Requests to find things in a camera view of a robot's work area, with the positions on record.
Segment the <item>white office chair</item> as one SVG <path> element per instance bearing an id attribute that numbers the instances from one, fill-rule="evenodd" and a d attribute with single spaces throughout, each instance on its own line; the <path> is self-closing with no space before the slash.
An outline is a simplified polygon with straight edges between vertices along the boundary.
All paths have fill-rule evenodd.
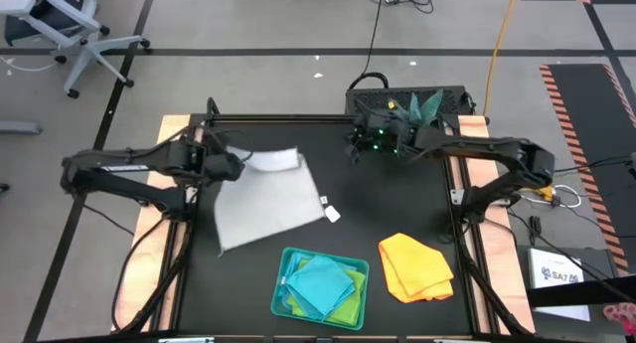
<path id="1" fill-rule="evenodd" d="M 97 8 L 97 0 L 0 0 L 0 16 L 6 18 L 5 41 L 12 46 L 17 40 L 40 34 L 57 45 L 51 51 L 56 63 L 63 64 L 74 56 L 74 65 L 64 84 L 64 92 L 70 98 L 80 96 L 74 84 L 93 62 L 111 71 L 124 86 L 133 87 L 134 80 L 118 71 L 102 54 L 131 44 L 147 50 L 151 43 L 139 35 L 111 38 L 110 29 L 95 19 Z"/>

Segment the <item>white paper box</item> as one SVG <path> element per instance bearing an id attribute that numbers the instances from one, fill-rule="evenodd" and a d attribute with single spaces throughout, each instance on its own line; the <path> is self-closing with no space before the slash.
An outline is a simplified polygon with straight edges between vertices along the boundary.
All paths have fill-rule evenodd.
<path id="1" fill-rule="evenodd" d="M 584 281 L 582 269 L 564 255 L 529 249 L 528 264 L 531 289 Z M 585 322 L 590 321 L 589 308 L 586 305 L 538 307 L 535 311 Z"/>

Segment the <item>green microfiber towel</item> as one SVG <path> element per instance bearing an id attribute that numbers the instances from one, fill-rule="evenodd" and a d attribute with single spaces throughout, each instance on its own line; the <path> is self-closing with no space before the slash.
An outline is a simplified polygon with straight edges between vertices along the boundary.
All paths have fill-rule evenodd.
<path id="1" fill-rule="evenodd" d="M 329 324 L 336 324 L 340 326 L 354 328 L 359 323 L 359 316 L 360 316 L 361 306 L 363 302 L 363 298 L 362 298 L 363 288 L 365 287 L 366 280 L 367 280 L 367 277 L 365 276 L 365 280 L 361 284 L 360 290 L 359 290 L 360 301 L 359 301 L 359 304 L 356 306 L 354 306 L 351 301 L 347 301 L 344 306 L 339 308 L 333 315 L 331 315 L 329 318 L 325 320 L 312 320 L 312 319 L 308 319 L 307 317 L 301 317 L 294 314 L 291 314 L 291 315 L 300 317 L 306 320 L 314 321 L 314 322 L 328 322 Z"/>

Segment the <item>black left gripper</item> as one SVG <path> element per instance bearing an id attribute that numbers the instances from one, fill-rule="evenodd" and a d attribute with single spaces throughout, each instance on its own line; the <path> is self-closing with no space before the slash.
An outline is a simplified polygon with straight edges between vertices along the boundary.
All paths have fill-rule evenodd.
<path id="1" fill-rule="evenodd" d="M 251 152 L 241 159 L 232 153 L 206 155 L 203 159 L 204 181 L 236 181 L 246 173 L 243 163 L 250 158 Z"/>

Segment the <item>orange microfiber towel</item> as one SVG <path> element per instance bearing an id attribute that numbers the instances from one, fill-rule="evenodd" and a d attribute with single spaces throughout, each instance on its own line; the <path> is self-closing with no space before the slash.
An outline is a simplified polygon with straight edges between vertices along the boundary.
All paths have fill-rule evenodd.
<path id="1" fill-rule="evenodd" d="M 454 275 L 444 255 L 397 233 L 378 249 L 389 293 L 402 303 L 443 300 L 453 295 Z"/>

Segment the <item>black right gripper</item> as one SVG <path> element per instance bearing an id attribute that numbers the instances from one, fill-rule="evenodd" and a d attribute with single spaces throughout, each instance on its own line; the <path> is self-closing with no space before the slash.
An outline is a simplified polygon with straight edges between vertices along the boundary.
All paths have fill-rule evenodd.
<path id="1" fill-rule="evenodd" d="M 356 128 L 356 133 L 347 135 L 347 140 L 350 145 L 353 145 L 350 148 L 350 157 L 353 164 L 358 164 L 360 161 L 359 151 L 386 152 L 400 156 L 401 133 L 393 126 L 359 126 Z"/>

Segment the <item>yellow power splitter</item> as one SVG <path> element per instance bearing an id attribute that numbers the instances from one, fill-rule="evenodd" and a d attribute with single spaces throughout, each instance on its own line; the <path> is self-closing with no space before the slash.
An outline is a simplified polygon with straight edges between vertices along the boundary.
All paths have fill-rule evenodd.
<path id="1" fill-rule="evenodd" d="M 520 195 L 534 203 L 550 203 L 554 200 L 555 189 L 552 185 L 545 186 L 539 189 L 522 188 L 519 190 Z"/>

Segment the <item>grey microfiber towel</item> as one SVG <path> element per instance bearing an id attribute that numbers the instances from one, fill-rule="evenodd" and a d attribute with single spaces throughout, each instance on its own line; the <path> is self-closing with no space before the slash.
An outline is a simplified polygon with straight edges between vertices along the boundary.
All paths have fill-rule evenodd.
<path id="1" fill-rule="evenodd" d="M 249 151 L 230 146 L 239 159 Z M 246 173 L 225 181 L 214 203 L 220 253 L 330 216 L 298 148 L 251 152 Z"/>

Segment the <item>black beam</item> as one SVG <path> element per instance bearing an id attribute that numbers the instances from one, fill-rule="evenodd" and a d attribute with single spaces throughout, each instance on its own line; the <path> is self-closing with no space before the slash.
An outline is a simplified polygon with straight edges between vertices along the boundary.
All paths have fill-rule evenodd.
<path id="1" fill-rule="evenodd" d="M 529 289 L 527 297 L 531 307 L 636 304 L 636 275 Z"/>

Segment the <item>grey floor bar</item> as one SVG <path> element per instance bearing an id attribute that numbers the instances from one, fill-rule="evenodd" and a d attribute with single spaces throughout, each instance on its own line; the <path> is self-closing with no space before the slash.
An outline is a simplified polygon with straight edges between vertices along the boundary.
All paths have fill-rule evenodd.
<path id="1" fill-rule="evenodd" d="M 0 133 L 38 135 L 42 128 L 35 122 L 0 120 Z"/>

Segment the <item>teal microfiber towel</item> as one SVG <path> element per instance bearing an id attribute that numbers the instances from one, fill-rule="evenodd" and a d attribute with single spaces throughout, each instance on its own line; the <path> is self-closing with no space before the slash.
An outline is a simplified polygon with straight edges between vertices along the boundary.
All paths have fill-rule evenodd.
<path id="1" fill-rule="evenodd" d="M 295 271 L 285 285 L 304 314 L 315 320 L 325 320 L 355 292 L 355 283 L 345 269 L 322 256 Z"/>

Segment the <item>black aluminium table frame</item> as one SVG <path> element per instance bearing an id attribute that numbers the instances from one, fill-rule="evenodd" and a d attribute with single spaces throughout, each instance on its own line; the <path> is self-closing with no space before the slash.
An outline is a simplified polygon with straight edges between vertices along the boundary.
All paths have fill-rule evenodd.
<path id="1" fill-rule="evenodd" d="M 352 164 L 345 153 L 351 121 L 345 115 L 231 115 L 216 118 L 240 144 L 259 149 L 298 147 L 318 191 L 340 213 L 244 247 L 222 252 L 213 217 L 217 188 L 207 188 L 195 217 L 190 253 L 164 308 L 162 324 L 216 343 L 414 343 L 505 333 L 492 303 L 473 281 L 456 246 L 449 193 L 465 184 L 495 179 L 491 161 L 450 158 L 402 165 L 369 153 Z M 394 233 L 440 250 L 454 273 L 444 300 L 403 304 L 389 295 L 378 243 Z M 284 249 L 295 247 L 365 260 L 370 286 L 359 330 L 274 315 L 270 309 Z"/>

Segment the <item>pink patterned object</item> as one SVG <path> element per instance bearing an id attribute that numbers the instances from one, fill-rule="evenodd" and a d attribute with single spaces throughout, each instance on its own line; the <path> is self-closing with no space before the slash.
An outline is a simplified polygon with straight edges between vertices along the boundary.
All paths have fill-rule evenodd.
<path id="1" fill-rule="evenodd" d="M 636 335 L 635 303 L 606 305 L 603 314 L 607 320 L 620 323 L 627 334 Z"/>

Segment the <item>black computer case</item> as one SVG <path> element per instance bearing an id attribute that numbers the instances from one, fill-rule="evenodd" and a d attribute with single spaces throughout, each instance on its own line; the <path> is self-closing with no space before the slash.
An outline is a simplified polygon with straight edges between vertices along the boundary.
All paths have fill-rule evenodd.
<path id="1" fill-rule="evenodd" d="M 413 94 L 419 103 L 427 101 L 440 89 L 443 90 L 438 112 L 441 114 L 471 114 L 475 106 L 472 97 L 464 86 L 426 86 L 426 87 L 392 87 L 392 88 L 354 88 L 346 92 L 346 113 L 358 111 L 357 101 L 361 101 L 370 109 L 388 107 L 391 99 L 397 101 L 404 109 L 409 108 Z"/>

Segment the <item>green artificial plant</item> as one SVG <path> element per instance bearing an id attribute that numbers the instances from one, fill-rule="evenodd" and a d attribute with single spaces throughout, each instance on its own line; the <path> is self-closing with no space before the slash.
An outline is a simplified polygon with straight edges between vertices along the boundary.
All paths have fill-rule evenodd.
<path id="1" fill-rule="evenodd" d="M 392 111 L 398 119 L 417 126 L 429 126 L 437 117 L 442 104 L 443 95 L 443 90 L 439 89 L 425 101 L 420 101 L 418 95 L 412 92 L 408 97 L 408 108 L 404 108 L 394 98 L 390 98 L 388 103 L 392 100 L 397 103 L 397 108 L 390 109 L 390 111 Z"/>

